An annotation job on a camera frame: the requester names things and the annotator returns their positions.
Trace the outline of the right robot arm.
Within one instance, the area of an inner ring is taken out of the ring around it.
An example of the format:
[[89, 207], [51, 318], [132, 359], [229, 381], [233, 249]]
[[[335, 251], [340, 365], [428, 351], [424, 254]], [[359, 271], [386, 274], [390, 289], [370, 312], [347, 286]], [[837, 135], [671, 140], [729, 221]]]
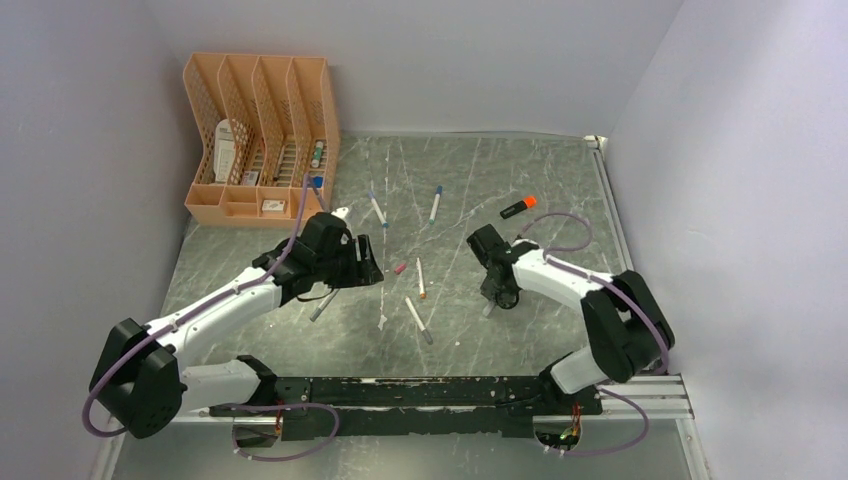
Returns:
[[489, 309], [509, 310], [523, 292], [543, 295], [581, 314], [587, 346], [546, 367], [542, 406], [562, 414], [578, 392], [605, 381], [626, 383], [647, 367], [669, 367], [675, 336], [644, 278], [633, 270], [604, 274], [553, 257], [528, 239], [508, 242], [491, 224], [467, 243], [486, 271], [480, 287]]

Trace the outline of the white marker orange end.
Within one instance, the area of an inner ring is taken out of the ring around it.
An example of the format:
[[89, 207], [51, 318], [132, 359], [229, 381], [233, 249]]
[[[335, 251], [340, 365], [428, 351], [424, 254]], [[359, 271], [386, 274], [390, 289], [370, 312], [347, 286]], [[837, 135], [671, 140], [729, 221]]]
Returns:
[[417, 278], [418, 278], [419, 297], [421, 299], [426, 299], [427, 298], [427, 290], [426, 290], [426, 284], [425, 284], [423, 263], [422, 263], [421, 258], [416, 257], [415, 263], [416, 263], [416, 272], [417, 272]]

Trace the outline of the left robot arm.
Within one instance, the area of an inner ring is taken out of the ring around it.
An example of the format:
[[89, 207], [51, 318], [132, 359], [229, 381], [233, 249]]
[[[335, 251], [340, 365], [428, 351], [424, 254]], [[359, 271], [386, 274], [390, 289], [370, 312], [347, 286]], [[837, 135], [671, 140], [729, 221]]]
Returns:
[[206, 407], [264, 415], [279, 402], [277, 376], [251, 355], [197, 366], [202, 351], [257, 317], [304, 301], [316, 284], [337, 292], [383, 279], [368, 235], [354, 234], [339, 211], [315, 214], [299, 234], [261, 253], [233, 280], [193, 304], [146, 324], [131, 318], [116, 324], [89, 384], [83, 425], [108, 437], [91, 420], [95, 403], [120, 423], [118, 434], [137, 439]]

